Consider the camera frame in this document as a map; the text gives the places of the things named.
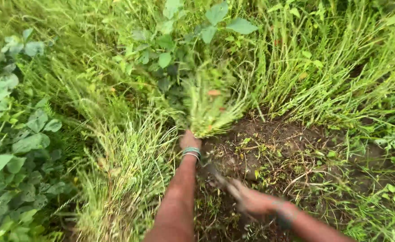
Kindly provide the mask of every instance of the person's left hand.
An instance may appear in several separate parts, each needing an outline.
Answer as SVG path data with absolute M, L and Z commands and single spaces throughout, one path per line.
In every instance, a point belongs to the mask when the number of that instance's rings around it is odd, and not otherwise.
M 197 139 L 190 130 L 186 130 L 181 138 L 181 141 L 179 142 L 179 146 L 183 150 L 187 147 L 195 147 L 200 150 L 200 147 L 202 146 L 202 141 Z

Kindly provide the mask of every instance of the silver bangle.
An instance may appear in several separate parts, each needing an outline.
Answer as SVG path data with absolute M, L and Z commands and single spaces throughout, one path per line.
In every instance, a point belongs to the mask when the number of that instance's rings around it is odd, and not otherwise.
M 198 156 L 196 156 L 196 155 L 195 155 L 195 154 L 193 154 L 193 153 L 185 153 L 185 154 L 183 154 L 183 155 L 182 155 L 182 157 L 184 157 L 185 155 L 192 155 L 192 156 L 196 157 L 196 159 L 197 159 L 197 161 L 198 161 L 198 162 L 200 162 L 200 159 L 199 159 L 199 157 L 198 157 Z

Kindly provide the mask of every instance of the tall grass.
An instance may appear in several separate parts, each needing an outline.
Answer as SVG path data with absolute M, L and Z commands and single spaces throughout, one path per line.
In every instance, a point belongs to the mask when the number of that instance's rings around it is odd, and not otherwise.
M 92 162 L 80 170 L 85 201 L 77 211 L 81 240 L 141 238 L 174 169 L 169 162 L 178 126 L 170 118 L 179 124 L 183 114 L 166 102 L 157 80 L 138 69 L 128 75 L 113 60 L 123 54 L 122 47 L 139 45 L 131 38 L 132 30 L 156 28 L 163 4 L 0 0 L 0 41 L 29 27 L 36 39 L 58 37 L 46 50 L 48 58 L 20 64 L 27 80 L 22 85 L 50 96 L 57 112 L 85 125 L 97 140 L 88 151 Z M 204 24 L 212 4 L 185 3 L 189 12 L 175 24 L 173 38 L 181 40 Z M 365 151 L 366 142 L 395 133 L 395 3 L 232 0 L 229 6 L 227 22 L 243 17 L 259 30 L 242 37 L 221 30 L 210 45 L 195 41 L 190 46 L 194 63 L 189 70 L 196 78 L 186 93 L 191 118 L 182 126 L 191 124 L 201 136 L 215 135 L 253 107 L 262 117 L 284 116 L 346 130 L 346 159 Z M 229 36 L 235 42 L 225 40 Z M 205 73 L 208 69 L 227 69 L 236 83 L 214 84 Z M 214 85 L 233 93 L 217 102 L 226 112 L 205 96 Z M 213 120 L 210 112 L 217 112 Z M 348 163 L 345 169 L 371 168 Z M 372 174 L 381 172 L 395 173 L 395 168 Z M 391 238 L 393 203 L 382 207 L 372 195 L 357 194 L 350 186 L 337 189 L 350 196 L 350 201 L 336 201 L 353 218 L 345 227 L 347 234 L 377 239 L 382 231 L 384 238 Z M 322 202 L 332 199 L 322 197 Z M 366 209 L 372 206 L 378 209 Z

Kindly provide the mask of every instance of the green bangle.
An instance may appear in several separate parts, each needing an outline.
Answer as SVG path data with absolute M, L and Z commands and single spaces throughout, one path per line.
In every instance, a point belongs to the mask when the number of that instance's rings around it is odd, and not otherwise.
M 198 158 L 200 159 L 200 151 L 199 151 L 198 148 L 195 148 L 195 147 L 186 147 L 186 148 L 183 150 L 182 154 L 184 155 L 185 153 L 190 152 L 190 151 L 196 152 Z

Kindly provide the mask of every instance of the crop field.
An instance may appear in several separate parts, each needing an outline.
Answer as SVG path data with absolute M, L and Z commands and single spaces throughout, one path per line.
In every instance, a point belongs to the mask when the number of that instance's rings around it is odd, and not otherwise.
M 0 241 L 140 241 L 185 129 L 196 241 L 297 241 L 207 163 L 395 241 L 395 1 L 0 0 Z

